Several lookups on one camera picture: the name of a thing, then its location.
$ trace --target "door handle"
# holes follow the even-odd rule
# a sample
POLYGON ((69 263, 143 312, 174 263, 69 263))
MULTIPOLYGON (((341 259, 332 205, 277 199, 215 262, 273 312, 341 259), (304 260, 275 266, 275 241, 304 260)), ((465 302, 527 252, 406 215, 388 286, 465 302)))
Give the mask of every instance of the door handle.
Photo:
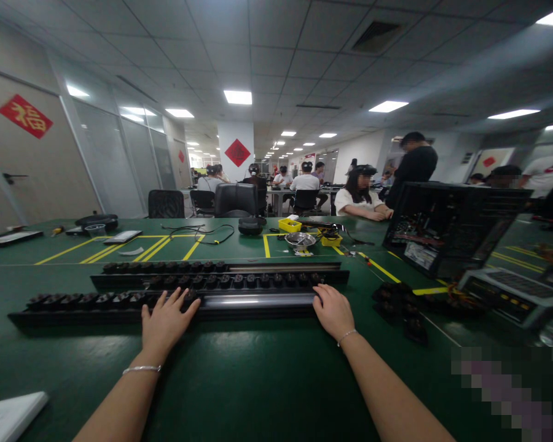
POLYGON ((14 184, 13 178, 28 178, 29 175, 10 175, 10 174, 3 173, 2 176, 4 177, 4 179, 8 184, 13 185, 14 184))

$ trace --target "silver bracelet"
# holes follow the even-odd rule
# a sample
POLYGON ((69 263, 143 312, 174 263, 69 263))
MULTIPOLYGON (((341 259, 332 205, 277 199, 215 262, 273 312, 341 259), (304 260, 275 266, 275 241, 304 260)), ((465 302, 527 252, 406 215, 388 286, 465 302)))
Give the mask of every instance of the silver bracelet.
POLYGON ((346 333, 346 335, 342 336, 340 338, 340 341, 338 341, 338 347, 340 347, 340 343, 342 342, 342 340, 344 338, 346 338, 348 335, 352 335, 352 333, 358 333, 358 331, 356 331, 356 329, 354 328, 354 329, 350 330, 348 333, 346 333))
POLYGON ((152 365, 142 365, 138 367, 129 367, 123 370, 123 374, 127 374, 130 371, 160 371, 162 369, 161 365, 152 366, 152 365))

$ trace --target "green workbench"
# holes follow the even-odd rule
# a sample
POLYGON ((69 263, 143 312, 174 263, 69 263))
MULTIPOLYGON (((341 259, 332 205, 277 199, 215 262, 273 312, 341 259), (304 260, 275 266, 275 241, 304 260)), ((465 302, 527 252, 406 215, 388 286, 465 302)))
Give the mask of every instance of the green workbench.
MULTIPOLYGON (((377 244, 387 228, 385 223, 352 218, 343 223, 357 238, 377 244)), ((120 230, 143 230, 143 236, 113 250, 85 237, 49 237, 59 224, 73 225, 69 220, 36 225, 32 229, 43 230, 46 236, 0 249, 0 400, 40 390, 50 397, 22 441, 71 440, 139 352, 141 330, 137 325, 19 330, 6 315, 23 310, 37 293, 94 291, 89 276, 100 273, 104 263, 136 259, 340 261, 343 269, 350 270, 350 281, 338 289, 350 300, 356 328, 457 440, 520 438, 519 430, 503 429, 501 417, 492 416, 489 403, 461 387, 461 376, 452 374, 451 361, 459 345, 480 345, 479 330, 484 331, 482 344, 490 345, 500 343, 500 336, 492 333, 500 335, 503 330, 514 341, 528 336, 488 316, 485 326, 479 321, 432 319, 426 326, 427 348, 406 340, 401 326, 389 325, 372 309, 372 291, 382 281, 395 279, 424 291, 442 291, 443 285, 380 246, 351 247, 347 238, 343 240, 343 246, 364 252, 376 263, 369 266, 362 257, 340 255, 320 244, 311 249, 313 257, 293 256, 275 235, 239 235, 234 219, 145 219, 121 220, 120 230), (218 246, 197 245, 193 236, 170 241, 161 227, 214 228, 224 223, 236 226, 236 233, 218 246), (118 255, 139 247, 143 254, 118 255)), ((269 219, 265 233, 277 226, 277 219, 269 219)), ((205 240, 222 239, 226 233, 205 240)), ((513 265, 494 261, 493 265, 513 265)), ((544 266, 540 260, 534 265, 544 266)), ((162 373, 144 440, 377 439, 347 361, 316 318, 196 322, 162 373)))

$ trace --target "metal bowl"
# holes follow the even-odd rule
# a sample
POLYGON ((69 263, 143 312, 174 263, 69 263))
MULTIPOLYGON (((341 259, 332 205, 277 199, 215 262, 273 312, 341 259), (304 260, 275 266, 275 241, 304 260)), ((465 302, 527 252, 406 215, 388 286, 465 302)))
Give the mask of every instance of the metal bowl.
POLYGON ((297 251, 307 250, 317 241, 314 236, 303 232, 288 233, 284 237, 284 240, 289 244, 290 248, 297 251))

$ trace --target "white shirt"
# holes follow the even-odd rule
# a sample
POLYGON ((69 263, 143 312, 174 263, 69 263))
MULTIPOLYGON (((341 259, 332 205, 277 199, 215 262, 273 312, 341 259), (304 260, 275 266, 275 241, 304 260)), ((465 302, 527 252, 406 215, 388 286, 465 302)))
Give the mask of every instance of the white shirt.
POLYGON ((279 174, 279 175, 275 176, 275 179, 273 180, 273 184, 275 182, 278 183, 278 184, 282 184, 282 185, 291 184, 293 182, 293 178, 289 174, 285 174, 284 176, 283 176, 283 174, 279 174))
POLYGON ((223 181, 219 178, 201 177, 197 182, 197 190, 208 190, 215 193, 215 189, 219 184, 223 184, 223 181))
POLYGON ((298 175, 291 183, 290 189, 291 190, 319 190, 320 179, 310 174, 298 175))
POLYGON ((371 203, 367 203, 365 200, 362 200, 360 203, 355 203, 352 200, 352 195, 350 195, 348 190, 344 188, 340 189, 338 193, 336 193, 336 199, 334 200, 334 205, 336 206, 336 216, 346 216, 347 213, 342 211, 342 209, 346 206, 354 206, 360 209, 368 210, 369 212, 374 212, 375 207, 384 204, 384 202, 379 199, 376 192, 369 191, 369 195, 371 196, 371 203))
POLYGON ((524 188, 534 190, 533 198, 547 196, 553 189, 553 155, 537 158, 528 165, 522 174, 530 175, 524 188))

